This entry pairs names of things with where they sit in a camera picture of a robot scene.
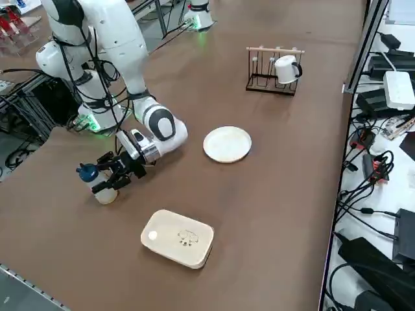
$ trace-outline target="bottle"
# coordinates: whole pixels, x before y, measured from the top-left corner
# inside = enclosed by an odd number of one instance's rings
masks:
[[[108,177],[103,173],[99,172],[98,168],[94,164],[80,164],[80,167],[77,168],[79,177],[84,181],[87,186],[92,189],[92,187],[107,181]],[[115,201],[118,196],[118,191],[114,189],[102,189],[100,192],[95,193],[94,196],[99,203],[106,205]]]

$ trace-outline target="white power adapter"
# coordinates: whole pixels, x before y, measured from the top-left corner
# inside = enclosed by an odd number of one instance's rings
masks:
[[[404,71],[387,71],[383,76],[386,104],[389,108],[410,110],[415,106],[415,95],[409,74]]]

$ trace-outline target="plate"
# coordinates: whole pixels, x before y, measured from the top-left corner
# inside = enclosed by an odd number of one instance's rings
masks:
[[[252,140],[243,129],[223,126],[210,132],[203,149],[208,157],[220,163],[234,163],[248,154]]]

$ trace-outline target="brown table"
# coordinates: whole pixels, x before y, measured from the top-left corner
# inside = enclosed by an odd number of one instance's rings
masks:
[[[340,90],[364,5],[216,0],[212,8],[219,22],[207,34],[183,33],[145,72],[189,129],[181,149],[104,207],[75,168],[113,139],[57,128],[0,185],[0,261],[72,310],[317,309],[350,108]],[[261,44],[306,50],[295,97],[244,90],[245,47]],[[253,140],[233,165],[202,150],[205,135],[226,124]],[[158,209],[215,228],[203,269],[141,245]]]

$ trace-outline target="white mug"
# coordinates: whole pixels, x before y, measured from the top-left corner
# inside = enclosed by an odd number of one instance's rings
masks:
[[[275,62],[278,83],[288,84],[303,75],[303,69],[294,55],[285,55]]]

